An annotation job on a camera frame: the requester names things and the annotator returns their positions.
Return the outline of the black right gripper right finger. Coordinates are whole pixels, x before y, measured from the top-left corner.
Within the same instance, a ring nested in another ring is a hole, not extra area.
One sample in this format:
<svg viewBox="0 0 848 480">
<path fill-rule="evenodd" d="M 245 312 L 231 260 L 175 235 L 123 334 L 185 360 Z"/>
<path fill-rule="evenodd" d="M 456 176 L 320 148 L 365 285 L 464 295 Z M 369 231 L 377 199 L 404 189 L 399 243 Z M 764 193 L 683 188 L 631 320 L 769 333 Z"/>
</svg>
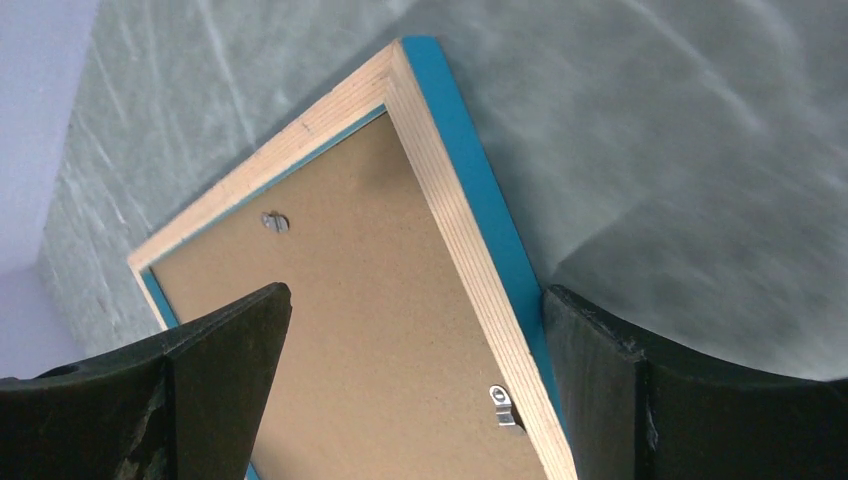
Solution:
<svg viewBox="0 0 848 480">
<path fill-rule="evenodd" d="M 843 479 L 847 383 L 724 361 L 560 285 L 543 328 L 581 479 Z"/>
</svg>

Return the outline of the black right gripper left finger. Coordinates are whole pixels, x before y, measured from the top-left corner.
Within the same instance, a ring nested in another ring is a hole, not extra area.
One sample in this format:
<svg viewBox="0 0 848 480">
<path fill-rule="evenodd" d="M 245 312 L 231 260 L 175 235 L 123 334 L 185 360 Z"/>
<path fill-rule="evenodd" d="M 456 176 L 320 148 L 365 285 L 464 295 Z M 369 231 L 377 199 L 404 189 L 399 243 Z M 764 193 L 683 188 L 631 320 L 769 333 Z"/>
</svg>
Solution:
<svg viewBox="0 0 848 480">
<path fill-rule="evenodd" d="M 291 318 L 269 284 L 119 349 L 1 382 L 5 479 L 242 479 Z"/>
</svg>

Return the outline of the blue wooden picture frame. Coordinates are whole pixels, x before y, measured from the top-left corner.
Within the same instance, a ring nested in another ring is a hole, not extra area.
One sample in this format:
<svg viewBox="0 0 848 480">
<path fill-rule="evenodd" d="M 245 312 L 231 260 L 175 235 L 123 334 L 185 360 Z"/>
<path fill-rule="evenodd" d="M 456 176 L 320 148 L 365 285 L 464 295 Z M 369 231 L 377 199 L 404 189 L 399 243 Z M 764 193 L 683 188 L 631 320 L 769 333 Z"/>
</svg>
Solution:
<svg viewBox="0 0 848 480">
<path fill-rule="evenodd" d="M 396 39 L 276 133 L 127 259 L 160 327 L 177 323 L 152 265 L 380 115 L 388 115 L 550 479 L 577 472 L 541 289 L 437 38 Z"/>
</svg>

